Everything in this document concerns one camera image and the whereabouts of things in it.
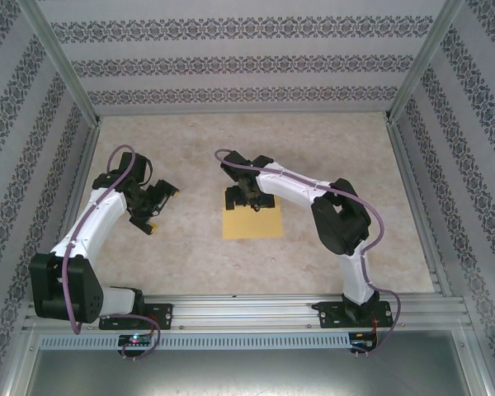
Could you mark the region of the yellow square paper sheet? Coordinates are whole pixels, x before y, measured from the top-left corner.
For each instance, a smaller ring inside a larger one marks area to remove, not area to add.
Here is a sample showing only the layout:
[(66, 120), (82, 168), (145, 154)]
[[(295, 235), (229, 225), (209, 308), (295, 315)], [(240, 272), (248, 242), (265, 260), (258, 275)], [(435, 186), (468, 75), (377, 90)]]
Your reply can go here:
[(278, 198), (273, 208), (258, 212), (249, 206), (236, 205), (233, 210), (222, 209), (223, 239), (282, 238), (284, 235), (281, 203)]

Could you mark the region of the grey sheet metal panel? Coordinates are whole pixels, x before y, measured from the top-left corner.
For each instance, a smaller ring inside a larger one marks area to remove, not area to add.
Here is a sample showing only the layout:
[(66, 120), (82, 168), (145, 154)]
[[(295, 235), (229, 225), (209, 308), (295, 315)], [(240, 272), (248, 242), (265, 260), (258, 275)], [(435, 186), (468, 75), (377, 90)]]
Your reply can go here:
[(371, 356), (343, 349), (39, 349), (25, 396), (495, 396), (451, 331), (400, 332)]

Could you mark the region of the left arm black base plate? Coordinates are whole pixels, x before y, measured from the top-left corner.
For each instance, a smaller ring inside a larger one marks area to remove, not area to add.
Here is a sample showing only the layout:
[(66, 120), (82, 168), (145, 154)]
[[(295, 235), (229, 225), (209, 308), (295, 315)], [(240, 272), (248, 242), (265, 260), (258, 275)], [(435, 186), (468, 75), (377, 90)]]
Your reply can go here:
[[(144, 304), (134, 308), (131, 314), (155, 321), (161, 330), (170, 330), (172, 322), (172, 304)], [(140, 318), (101, 318), (98, 327), (101, 330), (151, 330), (153, 325)]]

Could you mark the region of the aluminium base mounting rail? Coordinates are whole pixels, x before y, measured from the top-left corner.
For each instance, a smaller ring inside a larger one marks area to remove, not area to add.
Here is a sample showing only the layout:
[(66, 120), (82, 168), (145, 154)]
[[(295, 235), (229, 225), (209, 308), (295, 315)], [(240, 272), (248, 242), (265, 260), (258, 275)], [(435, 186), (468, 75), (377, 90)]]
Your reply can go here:
[[(172, 332), (300, 332), (320, 329), (311, 306), (341, 300), (338, 295), (147, 295), (171, 304)], [(464, 299), (437, 293), (401, 295), (397, 331), (469, 328)]]

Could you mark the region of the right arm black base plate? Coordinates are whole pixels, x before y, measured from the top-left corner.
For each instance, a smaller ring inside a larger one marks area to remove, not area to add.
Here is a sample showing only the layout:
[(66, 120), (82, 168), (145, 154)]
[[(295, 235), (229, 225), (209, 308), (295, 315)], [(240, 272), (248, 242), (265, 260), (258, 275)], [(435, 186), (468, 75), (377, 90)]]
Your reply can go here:
[(373, 320), (379, 328), (389, 328), (394, 322), (387, 301), (357, 306), (344, 301), (327, 301), (312, 304), (318, 313), (321, 328), (372, 328)]

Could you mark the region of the aluminium frame post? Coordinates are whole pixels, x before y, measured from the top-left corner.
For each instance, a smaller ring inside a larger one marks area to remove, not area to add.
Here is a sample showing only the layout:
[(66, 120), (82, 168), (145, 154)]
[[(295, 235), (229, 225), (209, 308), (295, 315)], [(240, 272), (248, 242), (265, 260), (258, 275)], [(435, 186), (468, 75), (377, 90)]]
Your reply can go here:
[(87, 123), (92, 126), (97, 123), (99, 115), (96, 113), (92, 101), (80, 82), (80, 79), (65, 54), (57, 35), (42, 12), (37, 0), (16, 0), (21, 11), (30, 23), (35, 34), (43, 45), (46, 54), (56, 70), (61, 75), (73, 99), (77, 103)]
[(445, 0), (436, 19), (431, 25), (429, 33), (417, 56), (408, 70), (407, 76), (401, 83), (389, 109), (384, 114), (384, 120), (391, 124), (397, 120), (403, 111), (406, 103), (413, 94), (420, 78), (427, 69), (435, 52), (437, 51), (441, 40), (445, 36), (450, 25), (456, 18), (459, 10), (462, 8), (465, 0)]

